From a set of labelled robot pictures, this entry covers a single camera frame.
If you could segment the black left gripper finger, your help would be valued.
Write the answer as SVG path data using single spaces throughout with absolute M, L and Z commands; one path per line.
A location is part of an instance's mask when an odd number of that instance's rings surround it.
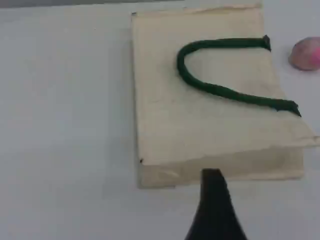
M 227 182 L 219 169 L 201 171 L 200 198 L 187 240 L 246 240 Z

